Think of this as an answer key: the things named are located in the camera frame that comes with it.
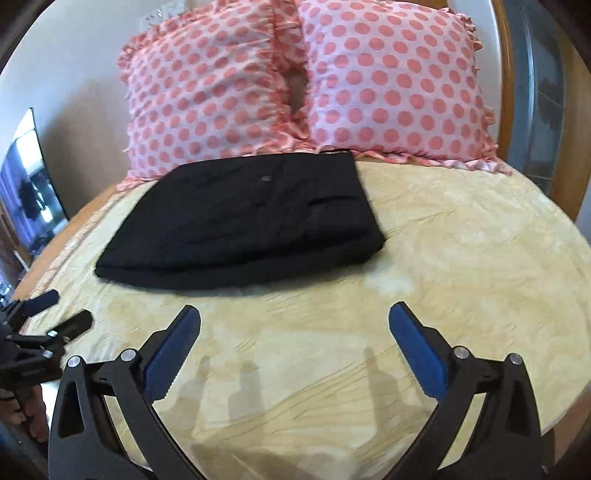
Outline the black pants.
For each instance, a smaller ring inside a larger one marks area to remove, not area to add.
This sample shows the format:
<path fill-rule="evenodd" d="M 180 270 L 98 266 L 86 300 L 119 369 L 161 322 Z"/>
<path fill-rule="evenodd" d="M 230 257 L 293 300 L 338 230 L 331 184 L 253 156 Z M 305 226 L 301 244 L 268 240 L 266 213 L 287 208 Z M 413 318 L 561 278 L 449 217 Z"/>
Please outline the black pants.
<path fill-rule="evenodd" d="M 144 289 L 246 287 L 360 265 L 385 242 L 352 152 L 218 159 L 149 188 L 95 274 Z"/>

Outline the black flat screen television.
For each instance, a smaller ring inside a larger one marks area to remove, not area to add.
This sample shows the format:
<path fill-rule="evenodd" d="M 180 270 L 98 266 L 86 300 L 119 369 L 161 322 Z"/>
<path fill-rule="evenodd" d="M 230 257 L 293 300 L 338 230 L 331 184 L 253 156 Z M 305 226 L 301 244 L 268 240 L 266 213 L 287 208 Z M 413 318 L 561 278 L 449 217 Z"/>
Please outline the black flat screen television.
<path fill-rule="evenodd" d="M 31 108 L 1 162 L 1 201 L 18 241 L 33 257 L 68 223 L 46 168 Z"/>

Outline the cream patterned bed blanket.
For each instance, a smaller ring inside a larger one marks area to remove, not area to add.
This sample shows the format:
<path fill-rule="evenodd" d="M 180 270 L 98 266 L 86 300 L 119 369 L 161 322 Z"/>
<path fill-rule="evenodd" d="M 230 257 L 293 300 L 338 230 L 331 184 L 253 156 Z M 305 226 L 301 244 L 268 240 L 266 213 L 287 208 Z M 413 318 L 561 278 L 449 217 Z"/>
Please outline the cream patterned bed blanket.
<path fill-rule="evenodd" d="M 168 293 L 98 279 L 94 265 L 144 187 L 108 192 L 47 247 L 17 295 L 59 303 L 42 332 L 86 309 L 70 346 L 89 362 L 140 346 L 191 304 L 197 344 L 155 406 L 211 479 L 378 479 L 423 428 L 425 396 L 388 326 L 406 302 L 453 345 L 518 353 L 543 430 L 590 385 L 590 247 L 528 178 L 362 162 L 386 236 L 369 263 L 298 282 Z"/>

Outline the left pink polka-dot pillow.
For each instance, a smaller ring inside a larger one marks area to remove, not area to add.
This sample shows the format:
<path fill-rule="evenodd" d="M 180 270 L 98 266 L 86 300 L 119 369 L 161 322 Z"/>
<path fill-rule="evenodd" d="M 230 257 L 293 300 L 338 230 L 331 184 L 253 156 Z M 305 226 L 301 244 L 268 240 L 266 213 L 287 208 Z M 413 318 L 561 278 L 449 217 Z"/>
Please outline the left pink polka-dot pillow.
<path fill-rule="evenodd" d="M 286 75 L 305 64 L 294 1 L 213 1 L 120 51 L 129 105 L 121 190 L 193 162 L 296 150 L 307 133 Z"/>

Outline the pink polka-dot pillow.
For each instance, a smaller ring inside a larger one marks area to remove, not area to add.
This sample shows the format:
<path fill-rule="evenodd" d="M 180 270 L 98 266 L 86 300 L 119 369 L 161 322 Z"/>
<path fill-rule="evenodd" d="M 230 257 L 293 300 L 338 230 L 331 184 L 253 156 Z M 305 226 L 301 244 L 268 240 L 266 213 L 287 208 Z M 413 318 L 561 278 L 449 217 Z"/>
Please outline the pink polka-dot pillow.
<path fill-rule="evenodd" d="M 398 1 L 301 1 L 308 145 L 390 163 L 507 173 L 471 19 Z"/>
<path fill-rule="evenodd" d="M 296 150 L 307 133 L 286 75 L 305 64 L 294 1 L 213 1 L 120 51 L 129 105 L 121 190 L 193 162 Z"/>

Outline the right pink polka-dot pillow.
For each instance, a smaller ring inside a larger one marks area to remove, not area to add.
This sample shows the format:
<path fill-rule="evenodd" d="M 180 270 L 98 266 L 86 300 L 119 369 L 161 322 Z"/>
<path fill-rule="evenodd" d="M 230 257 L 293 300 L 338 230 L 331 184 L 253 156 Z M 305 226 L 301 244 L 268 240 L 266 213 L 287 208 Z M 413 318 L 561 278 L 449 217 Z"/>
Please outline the right pink polka-dot pillow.
<path fill-rule="evenodd" d="M 398 1 L 301 1 L 308 145 L 390 163 L 507 173 L 471 19 Z"/>

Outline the wooden framed glass door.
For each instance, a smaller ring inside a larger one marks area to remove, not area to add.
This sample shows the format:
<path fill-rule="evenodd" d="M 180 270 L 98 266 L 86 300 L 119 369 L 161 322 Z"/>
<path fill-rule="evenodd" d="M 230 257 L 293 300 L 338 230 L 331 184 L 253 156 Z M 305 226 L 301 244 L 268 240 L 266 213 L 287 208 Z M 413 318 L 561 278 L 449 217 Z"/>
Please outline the wooden framed glass door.
<path fill-rule="evenodd" d="M 546 1 L 496 1 L 502 157 L 573 221 L 590 181 L 590 72 Z"/>

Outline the white wall socket panel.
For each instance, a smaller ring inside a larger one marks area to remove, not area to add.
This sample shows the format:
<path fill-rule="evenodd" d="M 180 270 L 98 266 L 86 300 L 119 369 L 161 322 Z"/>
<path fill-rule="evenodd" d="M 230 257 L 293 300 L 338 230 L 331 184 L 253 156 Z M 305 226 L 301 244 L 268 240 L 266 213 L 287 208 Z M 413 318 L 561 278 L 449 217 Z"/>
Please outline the white wall socket panel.
<path fill-rule="evenodd" d="M 148 30 L 154 25 L 158 25 L 174 16 L 180 15 L 187 10 L 184 1 L 170 1 L 160 7 L 152 9 L 139 19 L 139 28 Z"/>

